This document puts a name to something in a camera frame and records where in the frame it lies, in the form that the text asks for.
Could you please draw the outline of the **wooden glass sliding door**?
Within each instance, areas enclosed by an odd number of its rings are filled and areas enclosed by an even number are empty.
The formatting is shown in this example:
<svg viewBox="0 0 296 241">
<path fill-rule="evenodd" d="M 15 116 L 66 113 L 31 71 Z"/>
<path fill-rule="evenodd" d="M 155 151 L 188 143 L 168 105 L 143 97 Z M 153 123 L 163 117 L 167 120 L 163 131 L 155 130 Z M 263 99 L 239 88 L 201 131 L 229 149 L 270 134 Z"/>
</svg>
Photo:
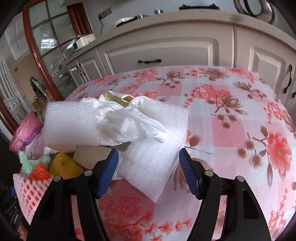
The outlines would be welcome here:
<svg viewBox="0 0 296 241">
<path fill-rule="evenodd" d="M 77 87 L 65 61 L 78 37 L 92 33 L 82 1 L 28 1 L 22 10 L 29 51 L 54 100 Z"/>
</svg>

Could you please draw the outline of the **steel pot lid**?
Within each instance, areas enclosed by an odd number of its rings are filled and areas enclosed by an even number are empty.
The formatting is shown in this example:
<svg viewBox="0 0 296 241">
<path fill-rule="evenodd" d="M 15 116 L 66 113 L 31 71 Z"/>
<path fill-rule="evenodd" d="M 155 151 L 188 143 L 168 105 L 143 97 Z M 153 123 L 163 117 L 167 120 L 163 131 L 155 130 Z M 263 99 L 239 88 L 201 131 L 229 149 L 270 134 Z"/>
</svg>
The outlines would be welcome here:
<svg viewBox="0 0 296 241">
<path fill-rule="evenodd" d="M 272 24 L 275 19 L 275 11 L 269 1 L 241 1 L 234 0 L 234 7 L 240 14 L 248 15 L 266 23 Z"/>
</svg>

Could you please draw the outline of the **yellow sponge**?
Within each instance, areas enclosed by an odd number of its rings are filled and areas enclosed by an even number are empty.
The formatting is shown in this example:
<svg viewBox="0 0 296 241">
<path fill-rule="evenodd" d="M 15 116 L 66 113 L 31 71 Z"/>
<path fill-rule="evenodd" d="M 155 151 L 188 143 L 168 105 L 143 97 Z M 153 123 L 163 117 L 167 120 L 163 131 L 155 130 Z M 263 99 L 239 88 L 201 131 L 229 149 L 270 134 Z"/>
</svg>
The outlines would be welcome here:
<svg viewBox="0 0 296 241">
<path fill-rule="evenodd" d="M 61 176 L 63 179 L 78 177 L 83 172 L 84 169 L 64 153 L 55 156 L 49 169 L 51 175 Z"/>
</svg>

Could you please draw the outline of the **white foam sheet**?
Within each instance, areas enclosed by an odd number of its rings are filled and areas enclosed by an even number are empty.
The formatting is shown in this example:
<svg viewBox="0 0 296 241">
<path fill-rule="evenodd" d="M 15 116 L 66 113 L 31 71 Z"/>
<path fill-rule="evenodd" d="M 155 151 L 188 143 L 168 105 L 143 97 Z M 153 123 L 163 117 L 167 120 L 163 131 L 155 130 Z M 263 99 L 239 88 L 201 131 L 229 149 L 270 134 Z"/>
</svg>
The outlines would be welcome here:
<svg viewBox="0 0 296 241">
<path fill-rule="evenodd" d="M 128 146 L 118 150 L 119 163 L 114 176 L 124 178 L 156 202 L 177 164 L 179 150 L 185 145 L 189 113 L 185 107 L 146 96 L 135 97 L 132 102 L 149 118 L 163 124 L 166 139 L 164 143 L 153 138 L 123 143 Z M 76 152 L 78 146 L 86 146 L 81 144 L 84 134 L 80 125 L 87 120 L 83 108 L 79 101 L 57 101 L 47 105 L 43 128 L 47 147 L 70 153 Z"/>
</svg>

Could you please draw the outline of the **black gas stove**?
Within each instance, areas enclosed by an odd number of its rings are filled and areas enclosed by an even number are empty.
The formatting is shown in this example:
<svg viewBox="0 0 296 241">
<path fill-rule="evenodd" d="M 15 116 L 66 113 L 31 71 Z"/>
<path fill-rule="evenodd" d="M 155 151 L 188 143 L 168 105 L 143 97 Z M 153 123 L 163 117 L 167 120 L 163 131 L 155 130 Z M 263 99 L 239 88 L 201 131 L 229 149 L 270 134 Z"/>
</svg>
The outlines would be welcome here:
<svg viewBox="0 0 296 241">
<path fill-rule="evenodd" d="M 189 10 L 189 9 L 220 10 L 220 8 L 217 5 L 215 5 L 215 4 L 211 4 L 211 5 L 208 5 L 208 6 L 189 6 L 189 5 L 183 4 L 182 6 L 179 7 L 179 10 Z"/>
</svg>

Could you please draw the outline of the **green wavy cloth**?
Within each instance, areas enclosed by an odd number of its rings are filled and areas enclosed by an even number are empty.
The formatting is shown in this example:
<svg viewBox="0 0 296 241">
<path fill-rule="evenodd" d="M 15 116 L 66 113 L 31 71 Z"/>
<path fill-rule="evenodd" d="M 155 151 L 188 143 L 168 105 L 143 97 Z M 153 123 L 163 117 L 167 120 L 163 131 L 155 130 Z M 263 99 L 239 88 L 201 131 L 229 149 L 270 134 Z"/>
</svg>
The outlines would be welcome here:
<svg viewBox="0 0 296 241">
<path fill-rule="evenodd" d="M 25 152 L 18 151 L 18 156 L 20 159 L 20 163 L 22 164 L 22 170 L 23 172 L 29 176 L 29 174 L 32 172 L 32 170 L 39 164 L 43 163 L 47 170 L 50 167 L 51 164 L 51 158 L 49 156 L 43 156 L 37 160 L 29 160 Z"/>
</svg>

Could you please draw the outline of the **white kitchen cabinet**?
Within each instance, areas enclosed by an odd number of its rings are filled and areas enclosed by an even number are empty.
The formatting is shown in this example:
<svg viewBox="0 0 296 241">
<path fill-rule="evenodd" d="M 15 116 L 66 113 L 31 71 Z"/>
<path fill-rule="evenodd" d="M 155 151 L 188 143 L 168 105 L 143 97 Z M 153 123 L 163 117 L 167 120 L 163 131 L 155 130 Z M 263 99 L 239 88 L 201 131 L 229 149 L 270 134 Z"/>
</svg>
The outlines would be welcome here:
<svg viewBox="0 0 296 241">
<path fill-rule="evenodd" d="M 139 64 L 138 60 L 162 59 Z M 209 65 L 255 71 L 295 110 L 295 39 L 262 20 L 219 10 L 182 10 L 124 24 L 65 65 L 76 85 L 149 67 Z"/>
</svg>

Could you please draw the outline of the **white rice cooker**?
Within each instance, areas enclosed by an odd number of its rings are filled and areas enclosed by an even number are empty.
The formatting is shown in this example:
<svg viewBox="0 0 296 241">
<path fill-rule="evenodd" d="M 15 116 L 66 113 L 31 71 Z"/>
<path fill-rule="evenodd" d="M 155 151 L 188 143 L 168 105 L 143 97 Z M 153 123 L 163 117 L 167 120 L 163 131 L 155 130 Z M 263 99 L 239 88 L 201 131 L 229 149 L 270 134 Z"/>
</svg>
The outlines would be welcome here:
<svg viewBox="0 0 296 241">
<path fill-rule="evenodd" d="M 80 50 L 81 48 L 85 47 L 86 45 L 90 44 L 95 40 L 94 34 L 87 34 L 83 36 L 77 36 L 76 40 L 73 43 L 73 49 L 75 51 Z"/>
</svg>

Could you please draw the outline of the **pink bag trash bin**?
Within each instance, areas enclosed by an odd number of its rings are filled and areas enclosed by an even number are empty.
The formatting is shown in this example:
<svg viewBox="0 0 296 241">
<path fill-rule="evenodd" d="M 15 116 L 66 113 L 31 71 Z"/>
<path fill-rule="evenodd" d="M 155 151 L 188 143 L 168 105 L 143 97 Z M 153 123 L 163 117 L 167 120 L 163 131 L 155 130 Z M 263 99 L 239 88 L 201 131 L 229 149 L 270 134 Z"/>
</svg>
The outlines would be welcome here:
<svg viewBox="0 0 296 241">
<path fill-rule="evenodd" d="M 16 129 L 9 146 L 10 151 L 18 153 L 24 151 L 36 135 L 41 131 L 43 124 L 34 112 L 30 112 Z"/>
</svg>

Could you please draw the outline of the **wall power socket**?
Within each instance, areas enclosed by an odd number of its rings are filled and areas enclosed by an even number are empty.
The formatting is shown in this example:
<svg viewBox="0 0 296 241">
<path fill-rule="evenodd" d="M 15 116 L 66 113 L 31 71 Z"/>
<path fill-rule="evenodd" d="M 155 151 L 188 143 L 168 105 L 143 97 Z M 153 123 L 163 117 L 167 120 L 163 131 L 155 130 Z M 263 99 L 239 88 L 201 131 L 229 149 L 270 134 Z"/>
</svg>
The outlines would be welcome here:
<svg viewBox="0 0 296 241">
<path fill-rule="evenodd" d="M 106 10 L 102 11 L 99 15 L 98 18 L 102 20 L 106 16 L 110 15 L 113 13 L 112 7 L 107 8 Z"/>
</svg>

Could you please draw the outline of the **white plastic bag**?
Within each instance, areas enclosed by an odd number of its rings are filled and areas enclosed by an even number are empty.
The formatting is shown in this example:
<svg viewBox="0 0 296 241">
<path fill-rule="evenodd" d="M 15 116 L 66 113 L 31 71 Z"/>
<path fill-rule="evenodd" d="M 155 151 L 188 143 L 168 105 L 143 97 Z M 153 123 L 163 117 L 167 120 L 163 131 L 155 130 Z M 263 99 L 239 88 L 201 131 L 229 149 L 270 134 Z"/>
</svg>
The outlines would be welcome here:
<svg viewBox="0 0 296 241">
<path fill-rule="evenodd" d="M 107 91 L 99 98 L 79 101 L 84 105 L 87 120 L 81 124 L 81 144 L 90 146 L 117 146 L 153 138 L 160 143 L 166 139 L 166 128 L 159 121 L 142 113 L 129 94 Z"/>
</svg>

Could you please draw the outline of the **pink foam fruit net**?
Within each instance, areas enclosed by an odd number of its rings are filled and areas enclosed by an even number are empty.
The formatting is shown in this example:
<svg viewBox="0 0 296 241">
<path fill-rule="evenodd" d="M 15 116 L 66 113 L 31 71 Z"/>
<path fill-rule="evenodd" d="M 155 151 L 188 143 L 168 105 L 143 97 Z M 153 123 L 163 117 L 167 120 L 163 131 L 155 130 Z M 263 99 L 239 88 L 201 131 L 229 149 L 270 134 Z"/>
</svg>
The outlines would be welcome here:
<svg viewBox="0 0 296 241">
<path fill-rule="evenodd" d="M 19 206 L 29 225 L 52 180 L 53 176 L 50 175 L 43 163 L 37 164 L 28 178 L 20 174 L 13 174 L 14 188 Z"/>
</svg>

